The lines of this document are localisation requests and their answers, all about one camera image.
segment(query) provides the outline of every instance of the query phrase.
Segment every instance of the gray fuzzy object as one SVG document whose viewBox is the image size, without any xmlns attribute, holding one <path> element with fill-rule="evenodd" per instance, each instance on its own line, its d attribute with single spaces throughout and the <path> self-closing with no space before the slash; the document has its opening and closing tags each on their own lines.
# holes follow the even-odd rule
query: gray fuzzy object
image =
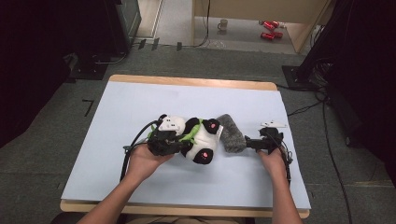
<svg viewBox="0 0 396 224">
<path fill-rule="evenodd" d="M 217 120 L 220 122 L 220 125 L 223 126 L 220 140 L 226 152 L 238 153 L 247 148 L 244 135 L 239 131 L 238 127 L 236 127 L 230 115 L 221 115 Z"/>
</svg>

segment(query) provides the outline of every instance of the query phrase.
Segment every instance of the white tabletop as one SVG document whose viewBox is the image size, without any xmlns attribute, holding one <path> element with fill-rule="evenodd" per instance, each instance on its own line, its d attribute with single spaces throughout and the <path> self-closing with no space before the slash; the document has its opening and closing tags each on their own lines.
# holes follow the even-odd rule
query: white tabletop
<svg viewBox="0 0 396 224">
<path fill-rule="evenodd" d="M 161 114 L 215 119 L 226 113 L 251 138 L 259 138 L 264 121 L 288 125 L 279 131 L 293 154 L 291 193 L 297 208 L 310 209 L 278 91 L 117 81 L 106 86 L 62 199 L 102 201 L 119 183 L 122 147 L 130 145 L 139 131 Z M 220 141 L 210 164 L 195 164 L 178 154 L 142 183 L 129 202 L 271 208 L 272 185 L 253 149 L 229 154 Z"/>
</svg>

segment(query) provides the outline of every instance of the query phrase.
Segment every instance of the person's right arm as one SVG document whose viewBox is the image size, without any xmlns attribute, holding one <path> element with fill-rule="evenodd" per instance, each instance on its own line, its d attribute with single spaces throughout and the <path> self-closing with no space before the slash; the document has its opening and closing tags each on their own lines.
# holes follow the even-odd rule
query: person's right arm
<svg viewBox="0 0 396 224">
<path fill-rule="evenodd" d="M 285 163 L 280 150 L 276 149 L 270 155 L 258 150 L 265 169 L 271 176 L 273 183 L 273 224 L 303 223 L 291 196 L 289 183 L 286 178 Z"/>
</svg>

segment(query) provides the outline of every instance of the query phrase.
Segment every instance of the gray carpet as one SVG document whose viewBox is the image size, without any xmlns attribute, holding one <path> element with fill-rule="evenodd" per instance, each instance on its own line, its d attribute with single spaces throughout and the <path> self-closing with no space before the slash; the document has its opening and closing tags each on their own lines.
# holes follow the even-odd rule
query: gray carpet
<svg viewBox="0 0 396 224">
<path fill-rule="evenodd" d="M 150 46 L 107 68 L 103 81 L 64 83 L 31 127 L 0 149 L 0 223 L 50 223 L 85 134 L 113 74 L 271 81 L 286 85 L 281 65 L 304 56 L 221 49 Z M 288 112 L 312 105 L 312 92 L 279 89 Z M 91 112 L 85 117 L 90 103 Z M 332 108 L 325 106 L 332 153 L 346 185 L 354 223 L 394 223 L 396 192 L 383 163 L 364 148 L 348 148 Z M 298 160 L 312 210 L 305 223 L 348 223 L 343 192 L 326 145 L 322 107 L 290 117 Z M 270 223 L 257 218 L 257 223 Z"/>
</svg>

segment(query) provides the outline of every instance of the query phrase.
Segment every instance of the wooden table edge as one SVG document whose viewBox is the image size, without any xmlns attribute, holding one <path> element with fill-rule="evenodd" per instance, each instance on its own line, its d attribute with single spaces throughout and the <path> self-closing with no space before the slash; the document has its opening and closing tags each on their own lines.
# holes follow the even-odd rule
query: wooden table edge
<svg viewBox="0 0 396 224">
<path fill-rule="evenodd" d="M 64 212 L 89 212 L 98 202 L 61 200 L 61 210 Z M 309 209 L 298 209 L 301 218 L 309 216 Z M 158 216 L 199 216 L 199 217 L 271 217 L 271 208 L 240 208 L 217 206 L 182 206 L 130 204 L 122 209 L 124 214 L 158 215 Z"/>
<path fill-rule="evenodd" d="M 153 77 L 153 76 L 116 74 L 111 76 L 109 81 L 178 85 L 178 86 L 233 88 L 233 89 L 258 90 L 258 91 L 277 91 L 276 84 L 273 82 L 194 78 L 194 77 Z"/>
</svg>

